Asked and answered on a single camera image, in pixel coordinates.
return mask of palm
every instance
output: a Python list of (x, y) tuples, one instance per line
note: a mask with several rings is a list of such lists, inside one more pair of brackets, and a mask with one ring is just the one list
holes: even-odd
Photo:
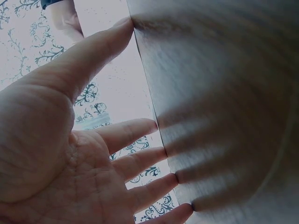
[[(6, 202), (0, 203), (0, 220), (132, 224), (135, 213), (177, 185), (175, 175), (168, 175), (126, 189), (125, 182), (166, 158), (163, 148), (109, 160), (109, 155), (155, 131), (154, 121), (137, 119), (71, 131), (76, 96), (92, 75), (123, 50), (131, 33), (131, 22), (99, 33), (0, 94), (0, 132), (4, 136), (0, 139), (4, 158), (0, 201)], [(148, 222), (180, 224), (191, 212), (183, 205)]]

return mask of fingernail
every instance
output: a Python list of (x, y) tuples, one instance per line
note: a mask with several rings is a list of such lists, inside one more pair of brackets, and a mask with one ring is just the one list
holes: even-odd
[(129, 20), (131, 20), (131, 17), (123, 18), (123, 19), (119, 20), (116, 24), (114, 24), (113, 27), (121, 26), (121, 25), (125, 24), (126, 22), (128, 22)]

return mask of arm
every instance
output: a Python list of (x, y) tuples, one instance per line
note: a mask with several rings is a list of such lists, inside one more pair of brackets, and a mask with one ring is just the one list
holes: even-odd
[(62, 0), (45, 7), (50, 27), (64, 46), (84, 39), (73, 0)]

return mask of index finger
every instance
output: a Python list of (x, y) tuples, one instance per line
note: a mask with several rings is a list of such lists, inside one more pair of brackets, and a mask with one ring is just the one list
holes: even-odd
[(110, 155), (128, 146), (141, 137), (157, 131), (155, 121), (150, 119), (134, 119), (114, 125), (89, 130), (96, 132), (105, 141)]
[(74, 102), (88, 82), (126, 48), (133, 28), (132, 21), (124, 19), (74, 45), (28, 77), (34, 77), (34, 84), (62, 92)]

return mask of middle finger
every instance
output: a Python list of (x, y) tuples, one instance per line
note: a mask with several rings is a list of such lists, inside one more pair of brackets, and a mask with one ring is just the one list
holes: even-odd
[(114, 169), (125, 182), (132, 180), (148, 167), (167, 158), (163, 147), (149, 148), (112, 161)]

